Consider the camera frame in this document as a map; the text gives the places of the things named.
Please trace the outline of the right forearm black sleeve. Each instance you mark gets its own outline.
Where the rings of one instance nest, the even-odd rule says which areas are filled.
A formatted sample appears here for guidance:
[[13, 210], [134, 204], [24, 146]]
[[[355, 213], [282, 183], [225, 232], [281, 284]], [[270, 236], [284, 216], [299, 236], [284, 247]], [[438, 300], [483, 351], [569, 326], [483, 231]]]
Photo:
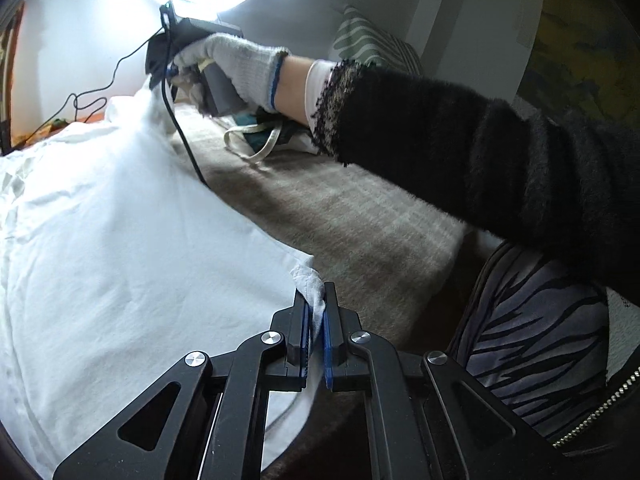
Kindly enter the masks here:
[[283, 60], [273, 103], [341, 164], [638, 298], [635, 131], [525, 119], [456, 84], [297, 56]]

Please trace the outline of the right hand white glove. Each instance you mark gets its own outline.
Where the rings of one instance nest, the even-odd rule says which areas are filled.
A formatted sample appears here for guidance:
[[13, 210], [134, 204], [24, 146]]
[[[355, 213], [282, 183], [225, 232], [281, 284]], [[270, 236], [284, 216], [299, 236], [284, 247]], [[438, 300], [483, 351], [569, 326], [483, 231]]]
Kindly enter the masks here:
[[187, 68], [213, 61], [230, 79], [242, 101], [275, 113], [274, 97], [285, 47], [267, 47], [244, 38], [217, 32], [185, 47], [174, 57], [175, 66]]

